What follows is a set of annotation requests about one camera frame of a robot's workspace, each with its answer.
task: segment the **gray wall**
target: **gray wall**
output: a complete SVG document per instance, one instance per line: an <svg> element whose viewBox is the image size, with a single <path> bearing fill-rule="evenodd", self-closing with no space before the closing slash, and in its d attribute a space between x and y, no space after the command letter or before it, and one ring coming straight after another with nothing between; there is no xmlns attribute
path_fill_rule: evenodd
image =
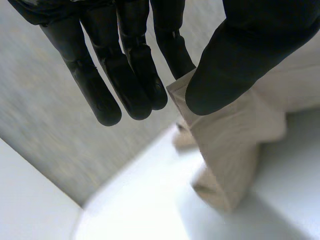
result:
<svg viewBox="0 0 320 240"><path fill-rule="evenodd" d="M195 2L186 3L181 32L197 64L224 12L221 1ZM39 27L5 0L0 32L0 137L80 205L178 116L169 101L144 121L132 120L122 108L121 122L103 127ZM147 41L167 86L174 79L157 47L151 16Z"/></svg>

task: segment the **robotic hand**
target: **robotic hand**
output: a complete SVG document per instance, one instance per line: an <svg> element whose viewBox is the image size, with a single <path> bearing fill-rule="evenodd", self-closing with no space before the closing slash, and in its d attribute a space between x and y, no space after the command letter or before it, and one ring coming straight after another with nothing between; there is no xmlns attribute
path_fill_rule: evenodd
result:
<svg viewBox="0 0 320 240"><path fill-rule="evenodd" d="M168 101L146 43L149 0L8 0L40 28L61 54L97 120L117 124L122 113L99 75L85 44L90 37L98 60L128 114L146 119ZM173 76L195 68L179 29L185 0L151 0L157 44ZM124 53L119 44L118 27Z"/></svg>

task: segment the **black robotic finger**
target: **black robotic finger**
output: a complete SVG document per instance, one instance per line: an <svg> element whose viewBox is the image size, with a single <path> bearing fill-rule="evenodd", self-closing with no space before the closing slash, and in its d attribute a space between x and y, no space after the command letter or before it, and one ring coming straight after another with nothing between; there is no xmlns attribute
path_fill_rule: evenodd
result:
<svg viewBox="0 0 320 240"><path fill-rule="evenodd" d="M319 29L320 17L304 30L275 35L235 28L225 20L214 32L189 82L187 106L202 116L231 104Z"/></svg>
<svg viewBox="0 0 320 240"><path fill-rule="evenodd" d="M152 109L163 109L168 96L161 82L151 49L146 43L149 0L117 0L118 23L122 46Z"/></svg>
<svg viewBox="0 0 320 240"><path fill-rule="evenodd" d="M80 20L96 55L128 114L146 119L151 103L119 45L116 7L112 1L82 13Z"/></svg>
<svg viewBox="0 0 320 240"><path fill-rule="evenodd" d="M117 124L121 110L90 57L79 19L71 16L40 27L60 52L97 120L105 126Z"/></svg>
<svg viewBox="0 0 320 240"><path fill-rule="evenodd" d="M175 79L189 73L196 66L180 35L186 0L150 0L156 42Z"/></svg>

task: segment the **white surface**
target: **white surface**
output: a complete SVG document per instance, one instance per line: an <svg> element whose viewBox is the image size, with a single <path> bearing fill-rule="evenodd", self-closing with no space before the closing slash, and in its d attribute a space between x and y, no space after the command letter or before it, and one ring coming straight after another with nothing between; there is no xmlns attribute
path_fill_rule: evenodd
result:
<svg viewBox="0 0 320 240"><path fill-rule="evenodd" d="M70 240L80 207L0 139L0 239Z"/></svg>
<svg viewBox="0 0 320 240"><path fill-rule="evenodd" d="M179 155L171 144L172 128L92 199L75 239L320 239L319 119L315 111L289 121L289 138L263 150L253 191L230 215L195 194L190 181L202 157L197 151ZM296 151L283 148L290 141Z"/></svg>

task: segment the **white table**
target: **white table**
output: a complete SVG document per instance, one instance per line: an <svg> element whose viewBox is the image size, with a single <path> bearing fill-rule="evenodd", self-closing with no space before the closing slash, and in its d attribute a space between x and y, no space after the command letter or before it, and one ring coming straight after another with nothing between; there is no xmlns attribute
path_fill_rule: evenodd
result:
<svg viewBox="0 0 320 240"><path fill-rule="evenodd" d="M320 110L289 120L288 138L263 148L254 186L232 214L190 186L203 159L179 155L170 128L85 208L77 240L320 239Z"/></svg>

